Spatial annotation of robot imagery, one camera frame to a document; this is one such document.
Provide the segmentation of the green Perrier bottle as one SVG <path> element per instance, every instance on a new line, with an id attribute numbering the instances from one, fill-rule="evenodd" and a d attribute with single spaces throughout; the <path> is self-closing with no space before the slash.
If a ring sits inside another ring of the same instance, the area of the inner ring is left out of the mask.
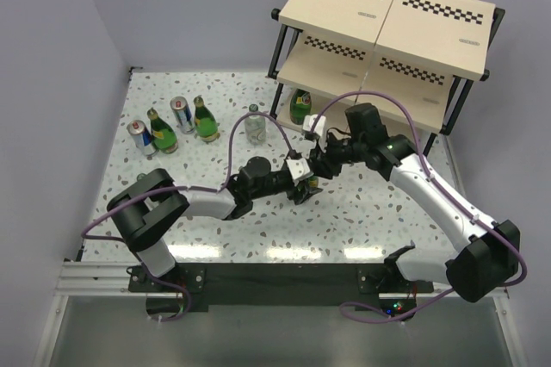
<path id="1" fill-rule="evenodd" d="M 151 134 L 156 148 L 164 154 L 175 152 L 178 142 L 173 128 L 159 116 L 154 108 L 148 109 L 146 114 L 150 120 Z"/>
<path id="2" fill-rule="evenodd" d="M 319 178 L 315 175 L 311 175 L 307 179 L 302 181 L 303 190 L 308 195 L 316 195 L 322 191 L 319 187 Z"/>
<path id="3" fill-rule="evenodd" d="M 196 96 L 195 105 L 195 131 L 205 143 L 211 143 L 220 137 L 218 123 L 212 112 L 206 107 L 203 98 Z"/>

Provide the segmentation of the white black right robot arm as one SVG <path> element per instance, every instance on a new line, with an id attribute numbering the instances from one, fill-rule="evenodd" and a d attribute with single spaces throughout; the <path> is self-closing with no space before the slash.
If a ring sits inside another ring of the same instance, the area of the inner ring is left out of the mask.
<path id="1" fill-rule="evenodd" d="M 390 136 L 377 108 L 362 103 L 345 110 L 349 135 L 328 132 L 322 115 L 306 116 L 304 136 L 315 142 L 308 163 L 314 175 L 333 178 L 345 164 L 363 163 L 404 191 L 441 228 L 451 254 L 408 246 L 383 271 L 385 285 L 401 292 L 413 281 L 446 283 L 467 302 L 477 302 L 513 277 L 520 264 L 520 231 L 497 222 L 462 197 L 417 153 L 403 134 Z"/>

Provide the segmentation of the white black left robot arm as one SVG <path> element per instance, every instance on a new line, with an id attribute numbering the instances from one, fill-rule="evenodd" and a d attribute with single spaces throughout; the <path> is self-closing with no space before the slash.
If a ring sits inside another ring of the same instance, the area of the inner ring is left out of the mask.
<path id="1" fill-rule="evenodd" d="M 178 270 L 164 235 L 180 217 L 232 221 L 251 212 L 254 200 L 280 193 L 302 204 L 322 191 L 310 184 L 312 177 L 306 159 L 287 159 L 279 171 L 272 171 L 266 158 L 253 157 L 222 190 L 179 191 L 167 170 L 157 168 L 112 198 L 107 211 L 127 248 L 149 270 L 149 283 L 169 291 L 177 284 Z"/>

